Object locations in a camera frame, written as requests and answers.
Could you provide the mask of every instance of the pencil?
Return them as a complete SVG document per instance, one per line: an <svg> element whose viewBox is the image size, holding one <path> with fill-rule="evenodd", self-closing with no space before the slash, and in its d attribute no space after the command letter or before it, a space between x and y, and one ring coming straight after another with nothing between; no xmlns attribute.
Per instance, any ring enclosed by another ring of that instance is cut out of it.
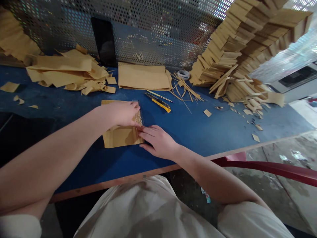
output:
<svg viewBox="0 0 317 238"><path fill-rule="evenodd" d="M174 103L172 100L167 99L167 98L165 98L165 97L163 97L163 96L161 96L161 95L158 95L158 94L156 94L156 93L154 93L154 92L152 92L152 91L150 91L150 90L147 90L147 91L148 91L149 93L155 95L155 96L158 96L158 97L160 97L160 98L163 98L163 99L166 100L166 101L169 101L169 102Z"/></svg>

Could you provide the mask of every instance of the red chair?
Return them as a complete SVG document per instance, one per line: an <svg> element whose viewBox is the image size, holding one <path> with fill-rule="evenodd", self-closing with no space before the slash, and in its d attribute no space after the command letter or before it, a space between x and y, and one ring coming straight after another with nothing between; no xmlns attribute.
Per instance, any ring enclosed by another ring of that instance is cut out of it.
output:
<svg viewBox="0 0 317 238"><path fill-rule="evenodd" d="M247 161L245 152L214 159L212 162L221 167L256 169L317 187L317 171L315 170L273 162Z"/></svg>

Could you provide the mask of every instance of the blue table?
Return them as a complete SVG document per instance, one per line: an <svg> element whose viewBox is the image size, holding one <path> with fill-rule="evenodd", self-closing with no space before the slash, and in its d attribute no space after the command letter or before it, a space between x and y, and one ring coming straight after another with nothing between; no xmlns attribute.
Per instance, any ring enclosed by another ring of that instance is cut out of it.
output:
<svg viewBox="0 0 317 238"><path fill-rule="evenodd" d="M118 79L118 71L113 72ZM26 118L54 118L55 130L80 118L101 104L101 100L139 100L145 126L159 125L166 130L178 143L201 154L219 158L250 146L261 146L281 138L290 137L313 130L301 115L289 105L280 108L270 104L271 109L263 110L264 119L245 115L242 103L235 104L231 111L229 105L221 98L216 100L208 94L208 89L194 87L206 102L190 102L186 108L182 101L169 92L159 91L175 103L169 103L171 113L166 113L144 95L143 90L118 89L115 94L94 92L81 96L79 91L67 91L62 88L45 88L32 83L24 68L0 66L0 86L7 81L21 83L17 93L0 91L0 111L14 112ZM17 105L13 97L18 95L25 100L23 105ZM38 105L39 109L28 108ZM212 115L207 117L203 111L208 109ZM255 118L263 131L247 124L247 120ZM253 140L251 134L256 134L261 143ZM53 201L66 199L96 191L116 184L151 176L179 168L173 162L150 155L138 145L105 149L100 137L88 150L69 178L57 189Z"/></svg>

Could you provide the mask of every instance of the yellow utility knife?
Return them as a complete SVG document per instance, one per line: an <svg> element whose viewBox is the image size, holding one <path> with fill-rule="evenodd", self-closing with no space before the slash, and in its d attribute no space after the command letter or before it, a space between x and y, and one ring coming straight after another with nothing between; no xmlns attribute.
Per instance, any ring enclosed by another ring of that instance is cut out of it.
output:
<svg viewBox="0 0 317 238"><path fill-rule="evenodd" d="M152 99L153 102L155 102L157 105L159 105L160 107L164 108L165 111L167 111L167 113L171 112L171 108L169 107L169 105L165 102L163 102L162 100L154 97L153 95L149 94L149 93L145 93L146 96L148 96L149 98Z"/></svg>

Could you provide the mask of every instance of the wooden table edge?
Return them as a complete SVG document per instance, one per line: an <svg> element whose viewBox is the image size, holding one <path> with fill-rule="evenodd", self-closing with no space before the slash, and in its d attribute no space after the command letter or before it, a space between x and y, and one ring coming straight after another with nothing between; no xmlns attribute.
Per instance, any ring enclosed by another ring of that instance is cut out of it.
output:
<svg viewBox="0 0 317 238"><path fill-rule="evenodd" d="M255 148L258 148L258 147L262 147L262 146L265 146L265 145L268 145L268 144L280 142L282 140L291 139L291 138L298 137L298 136L303 136L303 135L309 134L309 133L311 133L313 131L316 131L316 130L311 130L311 131L308 131L308 132L296 134L296 135L289 136L289 137L284 137L284 138L280 138L280 139L276 139L276 140L271 140L271 141L268 141L268 142L263 142L263 143L258 143L258 144L255 144L255 145L250 145L250 146L243 147L243 148L240 148L240 149L235 149L235 150L230 150L230 151L219 153L219 154L215 154L215 155L210 155L210 156L207 156L205 158L208 159L208 160L214 160L214 159L218 159L218 158L225 157L225 156L228 156L228 155L236 154L236 153L239 153L239 152L243 152L243 151L255 149ZM155 170L149 170L149 171L146 171L146 172L142 172L142 173L138 173L138 174L134 174L134 175L129 175L129 176L122 177L122 178L117 178L117 179L113 179L113 180L109 180L109 181L105 181L105 182L101 182L101 183L96 183L96 184L89 185L89 186L86 186L86 187L72 189L72 190L69 190L69 191L66 191L66 192L57 193L57 194L54 194L52 196L52 198L50 200L50 203L59 202L59 201L62 201L62 200L73 198L73 197L78 197L78 196L85 195L85 194L88 194L88 193L100 191L100 190L103 190L103 189L106 189L106 188L110 188L110 187L113 187L113 186L121 185L121 184L124 184L124 183L136 181L136 180L141 180L141 179L146 178L146 177L151 177L151 176L154 176L154 175L170 172L170 171L177 170L177 169L181 169L181 167L178 164L175 164L175 165L170 165L170 166L166 166L166 167L155 169Z"/></svg>

